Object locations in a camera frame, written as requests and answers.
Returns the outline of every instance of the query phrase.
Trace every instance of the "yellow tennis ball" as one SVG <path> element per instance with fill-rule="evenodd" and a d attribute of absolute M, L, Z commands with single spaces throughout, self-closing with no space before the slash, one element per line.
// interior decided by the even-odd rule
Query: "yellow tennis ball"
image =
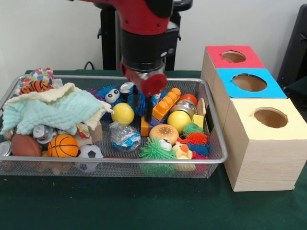
<path fill-rule="evenodd" d="M 167 119 L 167 123 L 177 129 L 179 134 L 182 134 L 183 128 L 191 122 L 190 116 L 183 111 L 175 111 Z"/>
<path fill-rule="evenodd" d="M 128 126 L 134 119 L 134 111 L 127 103 L 119 103 L 113 108 L 111 115 L 113 121 L 119 121 L 122 126 Z"/>

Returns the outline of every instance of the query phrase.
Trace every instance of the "white wall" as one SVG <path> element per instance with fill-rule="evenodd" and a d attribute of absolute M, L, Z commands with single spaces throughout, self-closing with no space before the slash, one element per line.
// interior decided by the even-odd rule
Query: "white wall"
<path fill-rule="evenodd" d="M 252 45 L 277 77 L 306 0 L 194 0 L 182 13 L 177 70 L 200 70 L 206 45 Z M 102 68 L 100 10 L 87 2 L 0 0 L 0 94 L 27 69 Z"/>

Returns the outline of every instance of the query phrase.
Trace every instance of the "soccer ball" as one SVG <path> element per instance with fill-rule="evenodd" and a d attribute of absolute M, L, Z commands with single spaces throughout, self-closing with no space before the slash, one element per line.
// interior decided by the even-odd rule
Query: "soccer ball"
<path fill-rule="evenodd" d="M 80 148 L 80 158 L 103 158 L 103 155 L 96 145 L 85 145 Z M 75 162 L 75 166 L 83 173 L 93 173 L 99 163 L 95 162 Z"/>

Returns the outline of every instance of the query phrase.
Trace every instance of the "red box top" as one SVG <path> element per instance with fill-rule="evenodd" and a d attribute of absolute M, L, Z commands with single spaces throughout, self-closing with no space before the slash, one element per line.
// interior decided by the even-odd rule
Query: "red box top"
<path fill-rule="evenodd" d="M 207 46 L 216 69 L 264 69 L 265 66 L 250 46 Z"/>

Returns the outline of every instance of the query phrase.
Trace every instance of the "metal basket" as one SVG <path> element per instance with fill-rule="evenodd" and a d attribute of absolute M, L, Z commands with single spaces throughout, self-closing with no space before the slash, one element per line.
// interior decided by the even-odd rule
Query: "metal basket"
<path fill-rule="evenodd" d="M 63 83 L 72 82 L 81 89 L 93 88 L 96 90 L 104 86 L 120 86 L 127 82 L 124 77 L 100 76 L 55 76 Z M 2 109 L 9 99 L 20 78 L 16 78 L 0 101 Z M 203 98 L 206 103 L 206 122 L 204 130 L 209 136 L 210 160 L 144 160 L 144 159 L 90 159 L 90 158 L 44 158 L 44 157 L 0 157 L 0 175 L 30 175 L 30 176 L 94 176 L 94 177 L 182 177 L 182 178 L 209 178 L 219 163 L 227 159 L 227 151 L 223 135 L 214 108 L 208 84 L 200 79 L 167 80 L 166 91 L 177 87 L 182 94 L 192 93 L 197 99 Z M 101 120 L 103 140 L 95 143 L 104 156 L 138 157 L 140 148 L 133 152 L 115 150 L 110 141 L 109 121 Z M 140 131 L 141 119 L 136 117 L 131 124 Z M 143 146 L 147 138 L 142 138 Z M 198 171 L 186 171 L 189 164 L 195 164 Z"/>

